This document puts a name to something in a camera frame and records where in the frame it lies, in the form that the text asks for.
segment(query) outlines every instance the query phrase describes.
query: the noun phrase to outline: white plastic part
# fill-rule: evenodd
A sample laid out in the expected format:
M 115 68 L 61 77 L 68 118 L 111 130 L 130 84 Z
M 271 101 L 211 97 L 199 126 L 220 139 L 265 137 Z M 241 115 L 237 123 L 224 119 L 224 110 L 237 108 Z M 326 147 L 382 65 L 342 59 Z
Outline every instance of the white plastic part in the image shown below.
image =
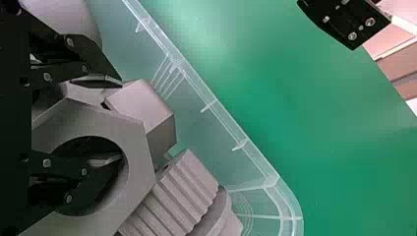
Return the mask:
M 132 234 L 125 225 L 142 221 L 155 235 L 185 236 L 208 212 L 218 189 L 217 181 L 189 150 L 172 159 L 156 177 L 151 193 L 119 230 L 122 235 L 144 233 L 137 227 Z
M 83 34 L 101 47 L 101 37 L 85 0 L 19 0 L 35 17 L 61 34 Z
M 208 209 L 208 213 L 189 236 L 219 236 L 222 234 L 225 236 L 240 236 L 243 226 L 232 212 L 231 207 L 232 201 L 227 194 L 227 190 L 220 187 L 213 204 Z
M 110 192 L 91 214 L 52 212 L 22 235 L 113 236 L 153 187 L 155 176 L 140 121 L 65 98 L 32 122 L 32 149 L 38 151 L 51 153 L 71 140 L 90 136 L 105 138 L 124 153 L 127 163 Z
M 154 161 L 176 144 L 174 113 L 146 81 L 135 81 L 114 91 L 104 103 L 112 111 L 144 122 Z
M 228 220 L 221 230 L 219 236 L 240 236 L 243 231 L 243 224 L 233 211 L 229 212 Z

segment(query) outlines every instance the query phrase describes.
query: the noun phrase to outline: green mat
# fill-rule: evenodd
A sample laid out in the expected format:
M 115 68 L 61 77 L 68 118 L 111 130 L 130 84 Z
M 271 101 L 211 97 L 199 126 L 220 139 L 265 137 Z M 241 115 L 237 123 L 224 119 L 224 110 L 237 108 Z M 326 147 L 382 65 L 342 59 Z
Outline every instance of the green mat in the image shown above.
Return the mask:
M 141 0 L 297 196 L 307 236 L 414 236 L 416 119 L 295 0 Z

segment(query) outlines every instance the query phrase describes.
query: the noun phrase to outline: transparent plastic bin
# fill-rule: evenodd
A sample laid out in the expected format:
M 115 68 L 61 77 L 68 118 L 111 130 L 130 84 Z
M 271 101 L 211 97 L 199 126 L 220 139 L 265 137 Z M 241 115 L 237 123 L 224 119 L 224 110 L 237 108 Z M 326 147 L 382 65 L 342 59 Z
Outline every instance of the transparent plastic bin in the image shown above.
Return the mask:
M 138 0 L 87 0 L 103 50 L 125 81 L 145 79 L 171 106 L 175 155 L 189 148 L 225 186 L 242 235 L 302 236 L 291 190 Z

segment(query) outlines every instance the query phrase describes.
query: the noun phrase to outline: screw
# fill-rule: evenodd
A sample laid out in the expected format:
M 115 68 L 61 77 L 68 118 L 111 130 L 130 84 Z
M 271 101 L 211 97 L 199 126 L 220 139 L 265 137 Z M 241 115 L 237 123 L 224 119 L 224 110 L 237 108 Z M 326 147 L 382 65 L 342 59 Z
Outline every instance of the screw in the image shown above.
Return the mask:
M 44 159 L 43 162 L 42 162 L 42 164 L 43 164 L 43 167 L 44 168 L 51 167 L 52 166 L 51 159 Z
M 370 18 L 370 19 L 366 20 L 365 26 L 373 27 L 376 23 L 377 23 L 377 20 L 375 20 L 374 18 Z
M 52 82 L 52 76 L 51 76 L 51 74 L 49 74 L 47 72 L 43 73 L 43 79 L 48 83 Z
M 71 39 L 71 37 L 67 38 L 67 43 L 68 43 L 69 46 L 74 47 L 74 41 L 73 41 L 73 39 Z
M 356 32 L 352 32 L 348 36 L 349 40 L 354 41 L 356 38 L 358 38 L 358 34 Z
M 68 205 L 73 201 L 73 196 L 71 194 L 65 195 L 65 203 Z
M 325 16 L 323 18 L 323 23 L 326 24 L 328 21 L 330 21 L 330 17 L 329 16 Z

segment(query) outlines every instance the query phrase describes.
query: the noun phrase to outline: gray plastic part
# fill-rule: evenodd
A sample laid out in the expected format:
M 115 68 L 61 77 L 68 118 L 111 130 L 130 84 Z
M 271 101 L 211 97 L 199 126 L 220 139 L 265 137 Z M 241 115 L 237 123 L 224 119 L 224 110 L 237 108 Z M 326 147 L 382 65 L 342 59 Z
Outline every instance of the gray plastic part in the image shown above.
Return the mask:
M 239 225 L 232 219 L 236 215 L 231 210 L 232 201 L 227 190 L 220 187 L 213 204 L 209 207 L 208 213 L 203 217 L 189 236 L 219 236 L 227 224 L 232 223 L 224 230 L 224 233 L 234 233 L 228 236 L 239 236 Z
M 186 163 L 191 164 L 190 167 L 184 167 Z M 190 233 L 208 212 L 218 189 L 217 181 L 206 169 L 202 171 L 202 167 L 189 150 L 178 154 L 156 173 L 156 185 L 125 224 L 139 219 L 154 235 Z M 129 233 L 129 228 L 122 226 L 119 232 L 124 236 L 148 236 L 140 227 L 137 232 L 142 234 Z
M 68 87 L 66 84 L 60 84 L 42 89 L 39 92 L 39 98 L 31 106 L 31 120 L 34 120 L 67 95 Z
M 176 144 L 174 113 L 146 81 L 135 81 L 111 93 L 104 103 L 112 111 L 144 122 L 154 161 Z
M 80 137 L 102 137 L 122 149 L 127 164 L 96 212 L 67 216 L 52 212 L 22 235 L 113 236 L 155 183 L 143 123 L 65 98 L 32 122 L 34 150 L 51 153 Z
M 228 220 L 221 230 L 219 236 L 240 236 L 243 231 L 243 224 L 233 211 L 229 212 Z
M 89 104 L 93 106 L 100 106 L 104 101 L 104 96 L 101 94 L 102 88 L 84 88 L 81 86 L 73 85 L 66 82 L 67 86 L 67 97 Z
M 127 87 L 127 86 L 129 86 L 129 85 L 131 85 L 132 83 L 134 83 L 135 81 L 127 81 L 127 82 L 122 82 L 122 84 L 123 84 L 123 88 L 125 88 L 125 87 Z M 112 95 L 113 93 L 115 93 L 116 91 L 118 91 L 118 90 L 120 90 L 120 88 L 105 88 L 102 92 L 101 92 L 101 94 L 104 96 L 104 97 L 107 97 L 107 96 L 109 96 L 109 95 Z

